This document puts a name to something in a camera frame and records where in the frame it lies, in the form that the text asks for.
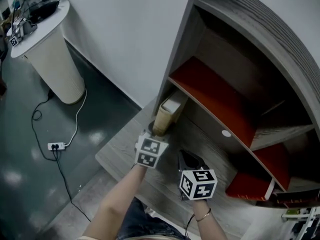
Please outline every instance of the green floor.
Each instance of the green floor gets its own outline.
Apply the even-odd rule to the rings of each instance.
[[[57,164],[43,159],[31,128],[32,111],[46,100],[49,87],[31,64],[12,59],[10,52],[3,64],[7,92],[0,101],[0,227],[7,239],[34,239],[69,200]],[[138,108],[73,49],[70,52],[87,88],[78,133],[61,157],[75,195],[100,168],[96,152]],[[40,107],[42,120],[34,126],[47,156],[52,156],[47,143],[69,142],[81,103],[66,105],[54,97]]]

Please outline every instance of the jeans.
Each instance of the jeans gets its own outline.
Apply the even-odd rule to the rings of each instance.
[[[148,235],[160,235],[178,240],[190,240],[162,219],[153,218],[149,214],[146,214],[141,201],[134,198],[126,212],[117,239],[125,240],[127,238]]]

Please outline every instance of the bracelet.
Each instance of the bracelet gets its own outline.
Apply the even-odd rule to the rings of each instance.
[[[202,221],[205,217],[207,217],[209,214],[211,213],[211,208],[209,209],[208,213],[206,215],[204,215],[201,219],[196,219],[196,222],[200,222]]]

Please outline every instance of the person's left arm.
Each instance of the person's left arm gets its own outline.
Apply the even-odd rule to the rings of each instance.
[[[83,236],[114,240],[127,210],[143,181],[147,167],[136,164],[131,171],[102,200],[96,215]]]

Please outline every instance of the gray wooden desk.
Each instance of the gray wooden desk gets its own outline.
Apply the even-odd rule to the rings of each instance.
[[[117,181],[129,172],[134,163],[135,142],[141,131],[151,121],[153,107],[154,101],[141,110],[95,156]],[[214,216],[227,233],[228,239],[239,240],[252,224],[257,212],[262,211],[263,208],[226,196],[225,189],[237,171],[227,160],[227,154],[184,115],[177,122],[170,140],[170,147],[161,158],[157,169],[148,169],[137,197],[166,219],[185,228],[193,211],[191,203],[180,201],[179,196],[177,152],[181,148],[198,154],[211,169],[214,169],[218,185],[213,198],[208,203]],[[189,230],[199,234],[195,220],[192,221]]]

